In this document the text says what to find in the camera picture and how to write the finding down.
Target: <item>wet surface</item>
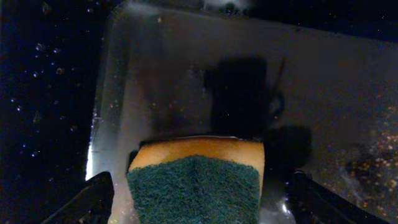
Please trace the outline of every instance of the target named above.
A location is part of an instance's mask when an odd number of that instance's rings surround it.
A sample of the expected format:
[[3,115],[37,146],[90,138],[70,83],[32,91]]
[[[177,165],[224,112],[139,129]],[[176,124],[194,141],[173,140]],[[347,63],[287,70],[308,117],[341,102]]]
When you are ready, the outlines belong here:
[[[235,112],[231,107],[215,108],[215,89],[206,88],[205,74],[220,68],[222,60],[253,57],[266,63],[264,80],[269,86],[277,81],[285,57],[279,87],[284,113],[275,116],[269,128],[310,130],[312,150],[302,169],[360,208],[397,221],[397,102],[391,97],[397,94],[394,44],[138,4],[126,4],[115,15],[98,87],[86,176],[111,172],[115,197],[110,223],[137,222],[125,178],[130,153],[141,141],[211,133],[217,121],[231,124],[228,117],[240,118],[239,107]],[[237,83],[215,83],[224,87],[221,99],[228,88],[239,88]],[[269,103],[271,109],[280,106]],[[214,113],[221,118],[212,121]],[[245,128],[255,128],[259,119],[248,121],[252,125]],[[261,223],[294,223],[284,203],[284,186],[277,175],[265,175]]]

